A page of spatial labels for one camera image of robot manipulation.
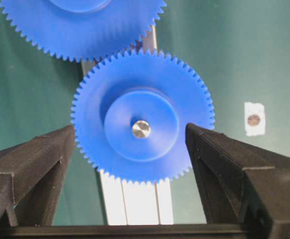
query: gear teeth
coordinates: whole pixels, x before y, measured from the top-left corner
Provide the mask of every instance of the gear teeth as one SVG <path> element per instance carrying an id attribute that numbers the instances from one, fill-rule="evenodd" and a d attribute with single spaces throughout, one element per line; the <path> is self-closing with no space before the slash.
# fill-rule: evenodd
<path id="1" fill-rule="evenodd" d="M 151 31 L 152 31 L 151 26 L 155 26 L 155 25 L 156 25 L 156 22 L 155 22 L 155 21 L 156 21 L 156 20 L 160 20 L 159 14 L 163 14 L 163 13 L 164 13 L 164 10 L 163 10 L 162 8 L 163 8 L 163 7 L 166 7 L 166 6 L 167 6 L 166 2 L 165 2 L 164 0 L 162 0 L 162 1 L 161 1 L 161 5 L 160 5 L 160 7 L 159 7 L 157 13 L 156 13 L 156 14 L 153 16 L 153 18 L 152 18 L 152 21 L 150 21 L 149 24 L 145 26 L 145 30 L 143 30 L 143 32 L 141 32 L 141 33 L 137 36 L 137 39 L 136 39 L 136 40 L 132 40 L 132 41 L 131 41 L 129 44 L 127 44 L 127 45 L 134 45 L 134 44 L 137 42 L 137 40 L 138 40 L 139 42 L 141 42 L 141 41 L 143 40 L 142 37 L 147 37 L 148 32 L 151 32 Z M 19 26 L 18 26 L 18 25 L 13 21 L 12 16 L 9 15 L 8 11 L 6 10 L 6 7 L 3 5 L 3 3 L 2 3 L 1 0 L 0 0 L 0 8 L 2 8 L 2 14 L 6 15 L 6 20 L 7 20 L 7 21 L 10 21 L 10 20 L 11 20 L 11 23 L 10 23 L 11 27 L 15 27 L 15 26 L 16 26 L 15 31 L 16 31 L 16 32 L 20 32 L 20 36 L 21 36 L 22 38 L 25 37 L 26 42 L 31 42 L 31 41 L 33 41 L 33 36 L 27 36 L 27 34 L 24 33 L 24 32 L 22 32 L 22 29 L 20 29 Z M 60 59 L 60 58 L 62 58 L 62 60 L 64 60 L 64 61 L 69 60 L 70 62 L 75 61 L 76 63 L 87 62 L 87 61 L 94 61 L 95 59 L 96 59 L 97 61 L 100 61 L 100 59 L 101 59 L 102 57 L 107 58 L 108 56 L 111 56 L 111 55 L 116 54 L 115 52 L 112 52 L 112 53 L 105 54 L 105 55 L 103 55 L 103 56 L 93 57 L 93 59 L 92 59 L 92 57 L 85 57 L 85 58 L 84 58 L 84 57 L 82 57 L 82 56 L 67 56 L 67 55 L 64 55 L 64 54 L 62 54 L 62 53 L 55 53 L 55 52 L 52 52 L 51 49 L 45 48 L 45 47 L 43 47 L 42 45 L 40 45 L 39 43 L 37 43 L 37 42 L 32 43 L 31 45 L 32 45 L 32 46 L 36 46 L 36 45 L 37 45 L 37 49 L 40 50 L 40 51 L 42 50 L 44 54 L 47 54 L 47 53 L 50 52 L 49 55 L 50 55 L 51 57 L 55 56 L 56 59 Z"/>
<path id="2" fill-rule="evenodd" d="M 178 59 L 176 56 L 171 56 L 169 53 L 164 54 L 163 52 L 157 52 L 154 51 L 153 53 L 150 52 L 149 49 L 147 49 L 146 51 L 144 51 L 142 48 L 137 52 L 135 49 L 133 50 L 129 50 L 129 51 L 120 51 L 117 54 L 111 55 L 109 57 L 107 57 L 106 59 L 104 59 L 103 61 L 101 61 L 99 64 L 97 64 L 92 71 L 90 71 L 84 78 L 83 81 L 79 84 L 79 87 L 77 89 L 77 92 L 74 96 L 74 100 L 73 100 L 73 107 L 71 108 L 71 111 L 73 112 L 71 114 L 71 117 L 73 118 L 73 120 L 71 121 L 73 124 L 75 123 L 75 111 L 76 111 L 76 104 L 77 104 L 77 100 L 80 97 L 80 94 L 82 93 L 82 90 L 84 87 L 86 87 L 86 84 L 88 83 L 89 80 L 91 80 L 91 78 L 93 78 L 93 74 L 95 73 L 95 71 L 102 69 L 106 64 L 112 63 L 115 60 L 119 60 L 121 58 L 124 57 L 132 57 L 132 56 L 136 56 L 136 55 L 152 55 L 152 56 L 157 56 L 157 57 L 161 57 L 163 59 L 167 59 L 170 60 L 171 62 L 175 63 L 176 65 L 179 65 L 181 67 L 181 69 L 184 69 L 185 71 L 188 72 L 188 74 L 190 74 L 193 79 L 195 79 L 195 81 L 197 82 L 197 84 L 199 85 L 199 87 L 203 90 L 203 94 L 205 95 L 205 99 L 206 102 L 208 103 L 208 107 L 210 108 L 209 110 L 209 125 L 210 128 L 214 128 L 214 123 L 215 123 L 215 113 L 214 113 L 214 107 L 212 105 L 212 99 L 211 99 L 211 95 L 206 87 L 206 85 L 204 84 L 203 80 L 200 78 L 200 76 L 185 62 L 183 62 L 182 60 Z M 83 149 L 83 146 L 79 143 L 78 138 L 75 139 L 76 142 L 78 142 L 78 147 L 80 148 L 80 151 L 83 152 L 84 154 L 84 158 L 87 158 L 87 161 L 91 164 L 92 167 L 94 167 L 98 172 L 103 171 L 104 174 L 108 174 L 109 177 L 113 177 L 114 180 L 120 180 L 121 182 L 126 182 L 126 183 L 138 183 L 138 181 L 136 180 L 127 180 L 127 178 L 122 177 L 121 175 L 112 175 L 111 169 L 110 168 L 101 168 L 100 165 L 96 162 L 93 162 L 94 159 L 91 158 L 90 156 L 87 155 L 87 153 L 85 152 L 85 150 Z M 155 179 L 155 180 L 149 180 L 149 181 L 140 181 L 143 184 L 148 184 L 148 183 L 155 183 L 155 182 L 160 182 L 161 180 L 166 181 L 166 179 L 168 178 L 170 180 L 170 182 L 173 181 L 173 179 L 178 179 L 179 177 L 183 176 L 185 173 L 189 172 L 190 167 L 187 166 L 185 168 L 183 168 L 179 173 L 177 173 L 176 175 L 170 175 L 169 177 L 166 177 L 165 179 Z"/>

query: blue plastic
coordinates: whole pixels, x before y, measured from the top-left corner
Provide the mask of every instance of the blue plastic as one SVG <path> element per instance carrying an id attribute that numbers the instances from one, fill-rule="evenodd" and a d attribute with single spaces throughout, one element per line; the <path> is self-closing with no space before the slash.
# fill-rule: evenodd
<path id="1" fill-rule="evenodd" d="M 199 75 L 170 55 L 125 52 L 93 68 L 74 95 L 72 123 L 81 152 L 98 170 L 127 181 L 158 182 L 191 167 L 189 122 L 214 128 L 214 107 Z M 147 138 L 132 125 L 145 120 Z"/>
<path id="2" fill-rule="evenodd" d="M 164 0 L 1 0 L 21 36 L 63 60 L 99 60 L 135 44 Z"/>

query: green background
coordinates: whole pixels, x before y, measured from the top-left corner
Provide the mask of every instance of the green background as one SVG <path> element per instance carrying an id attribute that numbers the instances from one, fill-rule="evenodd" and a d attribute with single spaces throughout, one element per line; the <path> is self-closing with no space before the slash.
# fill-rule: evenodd
<path id="1" fill-rule="evenodd" d="M 216 130 L 290 156 L 290 1 L 167 0 L 159 49 L 188 62 L 208 86 Z M 0 150 L 69 124 L 81 65 L 26 43 L 0 9 Z M 244 102 L 262 103 L 266 135 L 246 137 Z M 205 222 L 190 171 L 171 183 L 175 223 Z M 106 223 L 99 177 L 73 153 L 56 225 Z"/>

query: gear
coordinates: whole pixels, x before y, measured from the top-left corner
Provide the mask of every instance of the gear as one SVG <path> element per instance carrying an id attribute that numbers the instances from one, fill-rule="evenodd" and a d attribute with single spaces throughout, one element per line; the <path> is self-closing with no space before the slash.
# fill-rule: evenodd
<path id="1" fill-rule="evenodd" d="M 199 75 L 169 54 L 135 50 L 99 63 L 74 95 L 76 141 L 93 167 L 121 180 L 158 182 L 188 171 L 185 127 L 214 128 Z"/>
<path id="2" fill-rule="evenodd" d="M 164 0 L 1 0 L 26 41 L 63 60 L 99 60 L 141 41 Z"/>

